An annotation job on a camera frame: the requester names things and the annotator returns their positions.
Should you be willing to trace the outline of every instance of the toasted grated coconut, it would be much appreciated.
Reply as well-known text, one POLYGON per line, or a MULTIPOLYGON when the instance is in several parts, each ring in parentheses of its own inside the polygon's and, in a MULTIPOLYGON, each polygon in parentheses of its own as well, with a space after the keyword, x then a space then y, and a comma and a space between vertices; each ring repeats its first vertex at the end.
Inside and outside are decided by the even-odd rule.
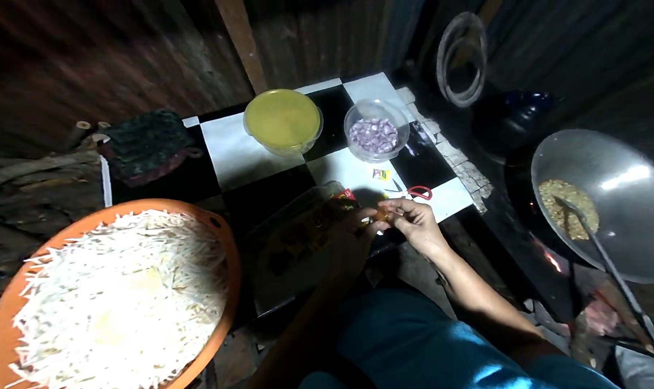
POLYGON ((220 242, 192 216, 147 210, 32 264, 10 365, 51 389, 149 389, 200 353, 226 304, 220 242))

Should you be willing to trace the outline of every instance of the fire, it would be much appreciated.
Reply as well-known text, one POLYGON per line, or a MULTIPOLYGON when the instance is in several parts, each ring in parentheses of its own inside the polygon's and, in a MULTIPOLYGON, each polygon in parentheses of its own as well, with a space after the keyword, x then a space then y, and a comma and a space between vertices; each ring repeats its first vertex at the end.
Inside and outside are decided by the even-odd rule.
POLYGON ((560 269, 560 265, 557 263, 557 261, 555 260, 555 258, 553 258, 552 255, 550 255, 550 253, 547 252, 547 251, 544 253, 544 255, 546 256, 546 259, 550 261, 550 263, 552 264, 552 266, 555 267, 555 270, 557 270, 557 271, 559 271, 560 273, 562 273, 562 269, 560 269))

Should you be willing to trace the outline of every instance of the wok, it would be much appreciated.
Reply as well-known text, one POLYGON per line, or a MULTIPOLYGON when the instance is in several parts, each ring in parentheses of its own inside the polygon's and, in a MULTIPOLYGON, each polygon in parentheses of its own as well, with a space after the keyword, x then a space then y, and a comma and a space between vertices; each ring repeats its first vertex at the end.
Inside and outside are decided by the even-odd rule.
POLYGON ((600 225, 596 232, 622 277, 654 283, 654 164, 625 143, 586 129, 558 131, 531 160, 534 196, 548 224, 582 259, 603 270, 588 240, 571 240, 550 218, 539 185, 561 179, 589 194, 600 225))

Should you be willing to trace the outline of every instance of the red onion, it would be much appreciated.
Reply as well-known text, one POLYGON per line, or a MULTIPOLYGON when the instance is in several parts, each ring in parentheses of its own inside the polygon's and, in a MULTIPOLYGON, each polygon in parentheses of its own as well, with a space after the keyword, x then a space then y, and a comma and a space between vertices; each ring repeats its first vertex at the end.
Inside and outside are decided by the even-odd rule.
POLYGON ((360 119, 348 137, 360 148, 375 154, 390 152, 397 145, 397 128, 389 119, 360 119))

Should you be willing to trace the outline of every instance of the person's right hand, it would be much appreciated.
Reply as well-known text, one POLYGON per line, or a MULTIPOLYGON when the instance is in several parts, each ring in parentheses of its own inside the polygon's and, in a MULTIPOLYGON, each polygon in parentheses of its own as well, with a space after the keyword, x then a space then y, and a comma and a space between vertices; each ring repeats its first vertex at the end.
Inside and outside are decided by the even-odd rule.
POLYGON ((435 258, 449 249, 429 205, 408 199, 389 199, 377 205, 387 208, 390 224, 401 231, 423 256, 435 258))

